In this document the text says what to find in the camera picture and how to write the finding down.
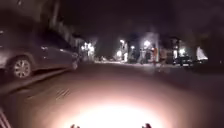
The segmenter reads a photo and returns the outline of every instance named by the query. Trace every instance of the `tire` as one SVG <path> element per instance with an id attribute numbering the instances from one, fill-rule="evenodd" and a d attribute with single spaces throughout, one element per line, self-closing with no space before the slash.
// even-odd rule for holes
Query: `tire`
<path id="1" fill-rule="evenodd" d="M 73 61 L 71 70 L 75 71 L 75 70 L 77 70 L 77 68 L 78 68 L 78 62 L 77 61 Z"/>
<path id="2" fill-rule="evenodd" d="M 27 57 L 16 57 L 9 62 L 6 72 L 15 79 L 28 78 L 32 75 L 32 63 Z"/>

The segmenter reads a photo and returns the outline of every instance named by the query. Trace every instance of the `night sky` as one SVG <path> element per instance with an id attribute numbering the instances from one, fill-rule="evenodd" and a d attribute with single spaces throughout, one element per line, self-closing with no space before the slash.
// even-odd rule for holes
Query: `night sky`
<path id="1" fill-rule="evenodd" d="M 154 27 L 169 33 L 175 25 L 170 0 L 63 0 L 61 17 L 86 37 L 97 37 L 98 54 L 110 56 L 119 37 L 143 35 Z"/>

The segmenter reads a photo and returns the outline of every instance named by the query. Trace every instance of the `asphalt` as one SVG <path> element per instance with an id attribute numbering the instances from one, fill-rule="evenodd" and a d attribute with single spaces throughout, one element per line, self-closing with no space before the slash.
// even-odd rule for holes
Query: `asphalt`
<path id="1" fill-rule="evenodd" d="M 1 106 L 16 128 L 223 128 L 223 78 L 90 64 L 11 91 Z"/>

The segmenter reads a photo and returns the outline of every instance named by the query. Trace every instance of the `street lamp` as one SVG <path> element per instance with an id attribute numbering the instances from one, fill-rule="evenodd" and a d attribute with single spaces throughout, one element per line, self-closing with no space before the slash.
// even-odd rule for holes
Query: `street lamp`
<path id="1" fill-rule="evenodd" d="M 151 45 L 151 42 L 149 42 L 148 40 L 146 40 L 145 42 L 144 42 L 144 46 L 145 47 L 149 47 Z"/>
<path id="2" fill-rule="evenodd" d="M 124 41 L 124 40 L 120 40 L 120 42 L 121 42 L 122 44 L 124 44 L 124 43 L 125 43 L 125 41 Z"/>
<path id="3" fill-rule="evenodd" d="M 131 49 L 134 50 L 135 49 L 135 46 L 131 46 Z"/>

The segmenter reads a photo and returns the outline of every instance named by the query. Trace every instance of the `light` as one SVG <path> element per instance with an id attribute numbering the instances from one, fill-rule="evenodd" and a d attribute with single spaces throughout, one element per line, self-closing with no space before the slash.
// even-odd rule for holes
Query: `light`
<path id="1" fill-rule="evenodd" d="M 149 47 L 151 45 L 151 42 L 149 42 L 148 40 L 146 40 L 145 42 L 144 42 L 144 46 L 145 47 Z"/>
<path id="2" fill-rule="evenodd" d="M 91 46 L 91 47 L 89 48 L 89 51 L 90 51 L 90 52 L 94 52 L 94 51 L 95 51 L 95 48 L 94 48 L 93 46 Z"/>
<path id="3" fill-rule="evenodd" d="M 134 50 L 135 49 L 135 46 L 131 46 L 131 49 Z"/>
<path id="4" fill-rule="evenodd" d="M 125 53 L 125 54 L 124 54 L 124 61 L 125 61 L 125 62 L 128 62 L 128 53 Z"/>
<path id="5" fill-rule="evenodd" d="M 120 40 L 120 42 L 121 42 L 122 44 L 124 44 L 124 43 L 125 43 L 125 41 L 124 41 L 124 40 Z"/>
<path id="6" fill-rule="evenodd" d="M 117 56 L 121 57 L 122 56 L 122 52 L 121 51 L 117 51 Z"/>
<path id="7" fill-rule="evenodd" d="M 81 50 L 82 50 L 82 51 L 84 51 L 84 50 L 85 50 L 85 47 L 84 47 L 84 46 L 82 46 L 82 47 L 81 47 Z"/>
<path id="8" fill-rule="evenodd" d="M 179 53 L 180 53 L 180 55 L 183 55 L 184 53 L 186 53 L 186 51 L 185 51 L 184 48 L 182 48 L 182 49 L 179 50 Z"/>
<path id="9" fill-rule="evenodd" d="M 92 47 L 91 43 L 88 44 L 88 49 L 90 49 Z"/>
<path id="10" fill-rule="evenodd" d="M 173 56 L 174 56 L 174 58 L 177 58 L 177 50 L 173 51 Z"/>
<path id="11" fill-rule="evenodd" d="M 165 128 L 152 111 L 129 105 L 96 106 L 74 119 L 81 128 L 139 128 L 147 122 L 153 128 Z"/>

